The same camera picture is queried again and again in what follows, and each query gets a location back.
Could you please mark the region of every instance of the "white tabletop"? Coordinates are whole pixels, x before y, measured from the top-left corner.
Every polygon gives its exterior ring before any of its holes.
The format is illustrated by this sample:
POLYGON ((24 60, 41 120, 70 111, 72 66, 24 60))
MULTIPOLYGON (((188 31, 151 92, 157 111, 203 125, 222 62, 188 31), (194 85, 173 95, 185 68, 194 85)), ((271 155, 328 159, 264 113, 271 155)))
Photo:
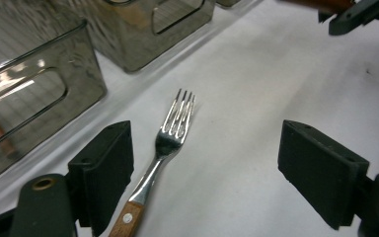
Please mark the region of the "white tabletop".
MULTIPOLYGON (((328 35, 317 11, 274 1, 217 7, 202 27, 142 71, 125 74, 98 54, 108 95, 0 176, 0 212, 26 181, 67 173, 67 162, 105 126, 131 120, 134 173, 179 88, 197 95, 180 154, 150 197, 137 236, 356 236, 331 229, 277 170, 284 119, 312 125, 379 173, 379 22, 328 35)), ((79 236, 91 236, 80 228, 79 236)))

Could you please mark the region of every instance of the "handle rivet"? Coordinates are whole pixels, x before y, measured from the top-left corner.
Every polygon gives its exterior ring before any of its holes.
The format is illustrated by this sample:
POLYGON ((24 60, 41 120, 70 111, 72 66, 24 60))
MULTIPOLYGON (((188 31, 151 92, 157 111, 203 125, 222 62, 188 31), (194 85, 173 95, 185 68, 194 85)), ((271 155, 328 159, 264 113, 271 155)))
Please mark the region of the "handle rivet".
POLYGON ((122 222, 128 224, 133 220, 133 215, 131 213, 127 213, 122 217, 122 222))

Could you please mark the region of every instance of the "table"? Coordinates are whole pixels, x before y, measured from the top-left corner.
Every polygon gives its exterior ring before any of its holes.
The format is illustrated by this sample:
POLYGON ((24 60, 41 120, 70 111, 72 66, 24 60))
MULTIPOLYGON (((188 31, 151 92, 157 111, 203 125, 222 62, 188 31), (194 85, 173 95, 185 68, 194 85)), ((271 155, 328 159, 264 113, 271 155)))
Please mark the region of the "table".
MULTIPOLYGON (((23 183, 67 173, 105 126, 131 120, 134 173, 122 206, 154 155, 179 88, 197 95, 180 154, 155 186, 137 236, 356 236, 331 229, 277 170, 284 119, 312 125, 379 173, 379 22, 328 35, 317 12, 274 1, 217 7, 213 20, 142 71, 98 59, 108 95, 0 176, 0 213, 23 183)), ((80 228, 79 236, 91 236, 80 228)))

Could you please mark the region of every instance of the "fork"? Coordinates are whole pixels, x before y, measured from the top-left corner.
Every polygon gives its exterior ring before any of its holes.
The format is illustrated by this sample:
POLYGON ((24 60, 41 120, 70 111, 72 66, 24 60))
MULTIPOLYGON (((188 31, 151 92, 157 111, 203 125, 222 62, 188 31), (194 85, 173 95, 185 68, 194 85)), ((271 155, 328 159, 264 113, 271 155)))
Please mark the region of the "fork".
POLYGON ((189 93, 187 96, 188 92, 184 91, 180 102, 181 91, 180 89, 156 136, 155 158, 124 205, 110 233, 110 237, 129 237, 134 235, 156 177, 162 168, 178 154, 187 138, 195 95, 189 93))

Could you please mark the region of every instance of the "fork handle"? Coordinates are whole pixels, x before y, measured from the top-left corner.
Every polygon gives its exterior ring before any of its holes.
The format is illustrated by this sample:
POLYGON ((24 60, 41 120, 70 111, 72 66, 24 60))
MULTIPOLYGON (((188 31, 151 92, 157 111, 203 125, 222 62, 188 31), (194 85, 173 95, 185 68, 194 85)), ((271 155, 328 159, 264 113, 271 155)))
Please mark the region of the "fork handle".
POLYGON ((143 216, 144 205, 128 201, 115 222, 110 237, 131 237, 143 216))

